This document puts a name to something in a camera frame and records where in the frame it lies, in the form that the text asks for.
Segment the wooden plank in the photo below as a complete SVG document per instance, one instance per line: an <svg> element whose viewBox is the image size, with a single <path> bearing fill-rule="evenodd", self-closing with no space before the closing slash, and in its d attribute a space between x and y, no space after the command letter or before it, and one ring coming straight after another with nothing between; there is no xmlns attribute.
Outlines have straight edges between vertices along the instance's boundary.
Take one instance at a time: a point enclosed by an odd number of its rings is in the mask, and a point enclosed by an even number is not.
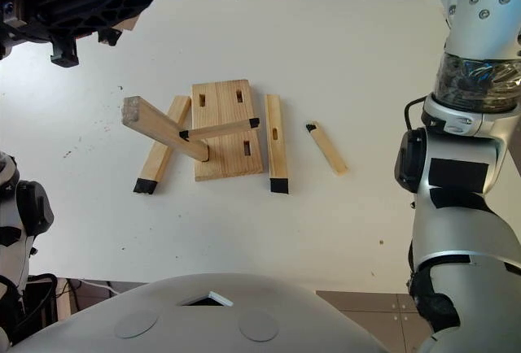
<svg viewBox="0 0 521 353"><path fill-rule="evenodd" d="M187 140L209 139L211 137L231 135L232 133L255 129L259 127L259 123L259 118L255 117L249 120L235 121L234 123L212 125L210 127L202 127L197 129L187 129L181 131L179 136Z"/></svg>
<svg viewBox="0 0 521 353"><path fill-rule="evenodd" d="M208 160L208 146L200 141L189 142L179 137L182 128L164 113L143 98L127 97L123 101L121 122L123 125L147 135L152 139L177 148L179 152L193 159Z"/></svg>
<svg viewBox="0 0 521 353"><path fill-rule="evenodd" d="M248 81L192 85L192 128L209 127L255 117ZM256 131L207 140L208 162L195 162L195 180L246 176L263 171Z"/></svg>
<svg viewBox="0 0 521 353"><path fill-rule="evenodd" d="M282 130L282 112L278 95L266 94L266 135L268 138L269 182L274 193L289 193L286 144Z"/></svg>
<svg viewBox="0 0 521 353"><path fill-rule="evenodd" d="M71 300L68 294L67 279L59 278L56 286L56 308L58 321L65 320L71 315Z"/></svg>
<svg viewBox="0 0 521 353"><path fill-rule="evenodd" d="M186 115L190 110L190 102L190 97L187 96L178 95L174 97L167 113L169 119L183 125ZM163 179L164 170L167 164L169 164L172 152L173 149L171 147L165 146L162 143L154 142L154 144L152 144L148 158L134 186L134 192L154 193L155 187Z"/></svg>
<svg viewBox="0 0 521 353"><path fill-rule="evenodd" d="M338 150L336 150L335 146L331 142L330 138L326 135L322 127L318 124L317 121L311 121L306 124L306 129L311 133L313 140L317 143L318 148L324 154L327 159L327 162L333 169L336 175L342 176L346 172L348 172L348 166L345 164L344 160L340 156Z"/></svg>

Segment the white tabletop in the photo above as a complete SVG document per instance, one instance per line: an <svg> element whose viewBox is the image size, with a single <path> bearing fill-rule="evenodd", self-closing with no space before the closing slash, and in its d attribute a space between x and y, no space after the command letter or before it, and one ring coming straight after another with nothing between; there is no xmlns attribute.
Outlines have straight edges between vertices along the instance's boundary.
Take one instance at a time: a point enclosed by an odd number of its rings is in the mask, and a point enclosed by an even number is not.
<svg viewBox="0 0 521 353"><path fill-rule="evenodd" d="M48 45L14 48L0 62L0 148L46 187L56 216L31 272L252 272L405 292L414 212L393 167L403 106L431 91L446 34L432 0L156 0L116 48L79 40L79 67L51 64ZM267 165L196 183L180 155L154 195L133 193L151 140L120 124L123 97L166 111L194 83L242 78L261 119L262 94L282 98L291 194L269 192ZM348 175L333 175L306 120L323 124ZM518 235L521 208L508 195L520 191L508 156L488 200Z"/></svg>

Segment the wooden dowel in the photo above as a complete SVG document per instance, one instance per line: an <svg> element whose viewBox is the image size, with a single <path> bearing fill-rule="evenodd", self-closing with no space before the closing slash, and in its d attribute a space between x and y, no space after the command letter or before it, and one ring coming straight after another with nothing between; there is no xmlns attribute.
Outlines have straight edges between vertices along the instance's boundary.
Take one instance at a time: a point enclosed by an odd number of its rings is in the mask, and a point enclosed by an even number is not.
<svg viewBox="0 0 521 353"><path fill-rule="evenodd" d="M236 121L234 123L213 125L211 127L197 129L186 129L179 133L179 137L182 137L185 140L209 139L210 137L249 131L250 129L258 128L259 123L259 118L255 117L249 120Z"/></svg>
<svg viewBox="0 0 521 353"><path fill-rule="evenodd" d="M166 146L201 162L208 160L208 146L201 141L189 142L179 137L181 127L143 98L127 97L122 109L123 125L147 135Z"/></svg>
<svg viewBox="0 0 521 353"><path fill-rule="evenodd" d="M274 193L289 193L286 145L282 130L280 97L266 94L266 134L268 138L269 183Z"/></svg>
<svg viewBox="0 0 521 353"><path fill-rule="evenodd" d="M348 166L318 122L310 121L306 124L306 129L311 133L313 140L317 143L335 174L341 176L348 172Z"/></svg>
<svg viewBox="0 0 521 353"><path fill-rule="evenodd" d="M187 96L174 97L167 116L178 124L184 124L190 110L191 99ZM154 142L143 169L136 180L134 192L153 194L155 187L163 179L164 170L170 161L173 149L163 143Z"/></svg>

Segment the black object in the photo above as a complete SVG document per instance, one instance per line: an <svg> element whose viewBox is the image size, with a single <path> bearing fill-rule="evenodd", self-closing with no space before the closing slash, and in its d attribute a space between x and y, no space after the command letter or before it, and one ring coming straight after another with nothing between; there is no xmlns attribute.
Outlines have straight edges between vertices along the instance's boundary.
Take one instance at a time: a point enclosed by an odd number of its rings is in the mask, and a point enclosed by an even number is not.
<svg viewBox="0 0 521 353"><path fill-rule="evenodd" d="M16 227L0 227L0 245L9 247L17 243L22 236L22 230Z"/></svg>
<svg viewBox="0 0 521 353"><path fill-rule="evenodd" d="M0 0L0 49L25 41L51 42L51 61L78 64L75 40L101 32L100 41L114 45L112 26L145 10L153 0Z"/></svg>
<svg viewBox="0 0 521 353"><path fill-rule="evenodd" d="M43 186L36 181L20 181L16 187L16 206L28 237L44 233L55 216Z"/></svg>
<svg viewBox="0 0 521 353"><path fill-rule="evenodd" d="M138 178L136 185L134 186L134 193L153 194L156 186L157 181Z"/></svg>
<svg viewBox="0 0 521 353"><path fill-rule="evenodd" d="M109 46L116 46L117 41L120 39L120 30L114 28L107 28L98 31L98 42L108 44Z"/></svg>
<svg viewBox="0 0 521 353"><path fill-rule="evenodd" d="M407 131L401 139L400 151L394 167L394 177L402 188L411 193L418 191L426 153L425 129Z"/></svg>
<svg viewBox="0 0 521 353"><path fill-rule="evenodd" d="M287 178L270 178L269 184L273 193L290 193Z"/></svg>
<svg viewBox="0 0 521 353"><path fill-rule="evenodd" d="M257 128L260 124L261 120L259 120L258 117L254 117L252 119L250 119L250 127L252 128Z"/></svg>
<svg viewBox="0 0 521 353"><path fill-rule="evenodd" d="M415 99L415 100L409 102L407 105L405 105L405 108L404 108L405 127L407 128L408 131L410 131L413 128L410 125L410 118L409 118L410 107L412 107L413 105L416 105L417 103L425 102L426 99L427 99L427 96L421 97L421 98Z"/></svg>
<svg viewBox="0 0 521 353"><path fill-rule="evenodd" d="M200 299L200 300L197 300L196 302L193 302L193 303L190 303L190 304L185 304L186 307L191 307L191 306L204 306L204 307L207 307L207 306L214 306L214 307L224 307L222 304L220 304L218 301L212 299L212 298L204 298L204 299Z"/></svg>
<svg viewBox="0 0 521 353"><path fill-rule="evenodd" d="M431 159L429 185L483 193L488 165L451 159Z"/></svg>
<svg viewBox="0 0 521 353"><path fill-rule="evenodd" d="M431 269L441 264L469 264L468 255L443 255L429 259L411 275L409 294L413 297L418 313L431 325L435 333L449 327L459 326L458 312L453 302L444 294L434 292Z"/></svg>
<svg viewBox="0 0 521 353"><path fill-rule="evenodd" d="M446 121L429 115L426 111L422 112L422 122L429 132L446 133L444 130Z"/></svg>
<svg viewBox="0 0 521 353"><path fill-rule="evenodd" d="M431 200L436 208L461 207L494 213L479 194L464 190L434 188L431 189Z"/></svg>
<svg viewBox="0 0 521 353"><path fill-rule="evenodd" d="M20 294L15 284L8 278L0 275L0 284L7 288L6 293L0 298L0 327L6 332L12 341L15 327L21 318Z"/></svg>
<svg viewBox="0 0 521 353"><path fill-rule="evenodd" d="M518 268L517 266L515 266L513 264L508 264L507 262L505 262L505 269L507 272L521 276L521 268Z"/></svg>

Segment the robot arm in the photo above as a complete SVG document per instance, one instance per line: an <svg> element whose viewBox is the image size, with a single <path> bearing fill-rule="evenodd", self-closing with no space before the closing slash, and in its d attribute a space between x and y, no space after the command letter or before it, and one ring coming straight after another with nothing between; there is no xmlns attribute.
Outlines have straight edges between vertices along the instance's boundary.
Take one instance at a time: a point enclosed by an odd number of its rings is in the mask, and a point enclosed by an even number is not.
<svg viewBox="0 0 521 353"><path fill-rule="evenodd" d="M29 256L36 252L34 238L53 220L43 187L20 181L15 160L0 151L0 351L9 347L28 319L22 296Z"/></svg>
<svg viewBox="0 0 521 353"><path fill-rule="evenodd" d="M521 0L441 0L451 28L396 179L415 194L409 292L434 334L423 352L519 351L521 246L491 211L521 108Z"/></svg>

